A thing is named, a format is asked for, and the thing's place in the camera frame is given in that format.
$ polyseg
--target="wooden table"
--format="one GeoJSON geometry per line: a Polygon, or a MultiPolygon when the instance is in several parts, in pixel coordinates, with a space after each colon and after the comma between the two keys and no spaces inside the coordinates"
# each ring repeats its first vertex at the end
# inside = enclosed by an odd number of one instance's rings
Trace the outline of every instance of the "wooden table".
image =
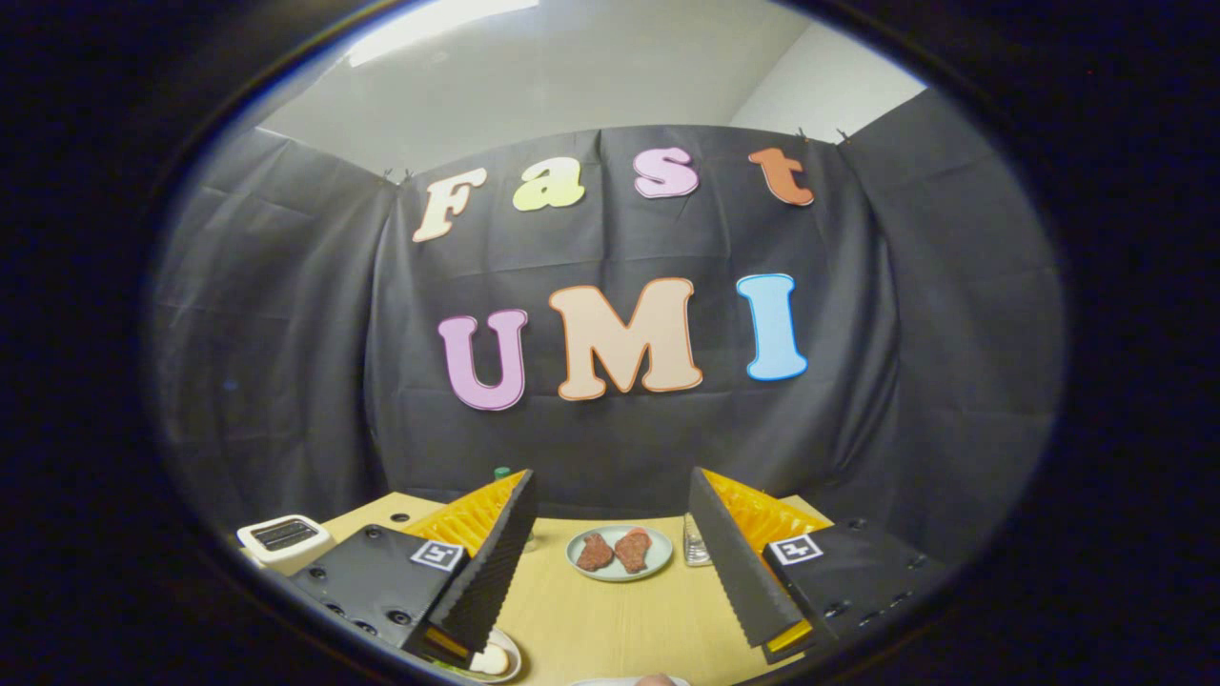
{"type": "MultiPolygon", "coordinates": [[[[797,496],[783,502],[822,516],[797,496]]],[[[406,513],[417,520],[440,503],[390,493],[323,525],[337,541],[406,513]]],[[[745,643],[741,625],[711,566],[687,566],[682,518],[534,521],[537,548],[521,555],[495,625],[521,648],[514,685],[565,686],[594,677],[665,673],[692,686],[736,684],[798,658],[767,665],[761,648],[745,643]],[[597,581],[569,565],[564,548],[573,536],[608,524],[638,524],[665,533],[673,557],[661,571],[623,583],[597,581]]]]}

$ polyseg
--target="screw hole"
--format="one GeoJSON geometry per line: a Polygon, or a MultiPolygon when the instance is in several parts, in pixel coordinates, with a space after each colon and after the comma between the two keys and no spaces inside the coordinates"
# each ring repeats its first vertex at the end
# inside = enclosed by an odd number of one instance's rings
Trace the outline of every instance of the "screw hole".
{"type": "Polygon", "coordinates": [[[831,603],[826,605],[825,610],[822,610],[822,615],[825,615],[826,619],[831,619],[845,613],[850,607],[852,603],[849,601],[839,601],[837,603],[831,603]]]}

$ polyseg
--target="green bottle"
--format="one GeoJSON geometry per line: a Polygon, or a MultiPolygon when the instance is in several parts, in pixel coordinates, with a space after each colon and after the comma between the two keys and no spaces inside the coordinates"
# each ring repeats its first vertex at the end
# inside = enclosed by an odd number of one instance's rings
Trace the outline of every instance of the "green bottle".
{"type": "MultiPolygon", "coordinates": [[[[493,476],[495,476],[494,481],[499,481],[501,478],[506,478],[506,477],[511,476],[512,475],[512,469],[511,468],[506,468],[506,466],[498,466],[498,468],[495,468],[495,471],[493,471],[492,474],[493,474],[493,476]]],[[[533,540],[533,531],[531,531],[529,532],[529,537],[526,538],[525,552],[528,553],[529,551],[533,551],[537,547],[538,547],[538,544],[534,543],[534,540],[533,540]]]]}

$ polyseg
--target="white ceiling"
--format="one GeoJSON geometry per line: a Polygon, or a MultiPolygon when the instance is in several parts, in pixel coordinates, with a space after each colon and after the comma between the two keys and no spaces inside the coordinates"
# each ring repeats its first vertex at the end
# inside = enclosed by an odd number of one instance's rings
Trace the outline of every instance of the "white ceiling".
{"type": "Polygon", "coordinates": [[[262,126],[395,181],[565,131],[723,126],[809,26],[761,0],[542,0],[342,62],[262,126]]]}

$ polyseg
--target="yellow soft gripper pad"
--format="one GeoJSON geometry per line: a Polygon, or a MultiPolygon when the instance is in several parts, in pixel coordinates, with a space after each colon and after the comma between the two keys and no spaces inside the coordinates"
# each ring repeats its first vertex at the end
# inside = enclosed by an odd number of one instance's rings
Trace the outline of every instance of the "yellow soft gripper pad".
{"type": "Polygon", "coordinates": [[[429,541],[462,546],[475,557],[526,471],[521,470],[471,491],[401,531],[429,541]]]}
{"type": "Polygon", "coordinates": [[[703,474],[764,565],[766,561],[762,560],[762,548],[767,543],[834,525],[825,516],[800,511],[756,488],[714,471],[703,470],[703,474]]]}

